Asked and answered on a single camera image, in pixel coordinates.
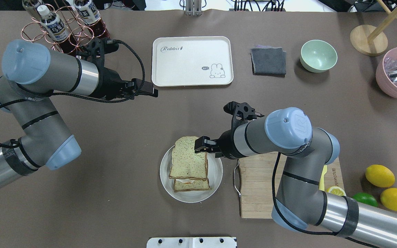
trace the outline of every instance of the round wooden disc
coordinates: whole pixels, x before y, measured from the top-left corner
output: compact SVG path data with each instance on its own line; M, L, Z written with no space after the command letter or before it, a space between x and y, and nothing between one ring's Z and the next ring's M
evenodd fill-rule
M389 42L383 32L376 36L373 41L367 41L367 37L375 29L376 27L372 25L360 25L350 32L350 41L358 52L369 56L377 56L387 49Z

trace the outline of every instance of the mint green bowl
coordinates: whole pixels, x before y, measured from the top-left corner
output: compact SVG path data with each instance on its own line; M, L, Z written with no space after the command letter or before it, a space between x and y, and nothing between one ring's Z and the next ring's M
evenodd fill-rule
M311 40L301 47L299 61L309 72L325 72L335 66L338 55L329 43Z

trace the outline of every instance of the yellow lemon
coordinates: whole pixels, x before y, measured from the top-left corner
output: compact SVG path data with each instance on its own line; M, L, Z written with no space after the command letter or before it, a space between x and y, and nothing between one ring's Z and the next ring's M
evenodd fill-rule
M365 171L367 180L378 187L391 187L394 182L394 174L384 165L370 165Z
M397 188L392 187L381 193L381 203L388 209L397 211Z
M332 187L328 188L327 192L332 193L337 196L345 196L345 191L338 186L332 186Z

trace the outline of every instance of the wooden cutting board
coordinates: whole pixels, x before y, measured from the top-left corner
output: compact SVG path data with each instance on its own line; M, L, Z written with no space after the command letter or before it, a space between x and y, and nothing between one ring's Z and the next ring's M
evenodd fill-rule
M240 159L241 173L241 218L271 219L272 213L272 172L277 152L259 154ZM275 190L282 177L286 156L281 155L275 175ZM344 189L341 167L336 159L327 166L324 176L325 189L339 186Z

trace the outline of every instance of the soda bottle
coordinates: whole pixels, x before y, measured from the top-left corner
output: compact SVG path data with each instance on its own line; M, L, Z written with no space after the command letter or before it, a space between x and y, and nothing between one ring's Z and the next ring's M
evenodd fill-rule
M74 36L68 32L68 28L65 26L60 16L51 12L45 5L40 5L37 10L41 15L41 25L47 30L50 38L59 42L58 46L62 49L62 52L75 56L75 45L77 41Z
M22 6L24 9L38 22L41 20L41 16L36 10L39 5L42 5L42 0L22 0Z
M110 34L101 20L101 15L93 0L75 0L74 5L84 23L93 30L95 37L110 38Z

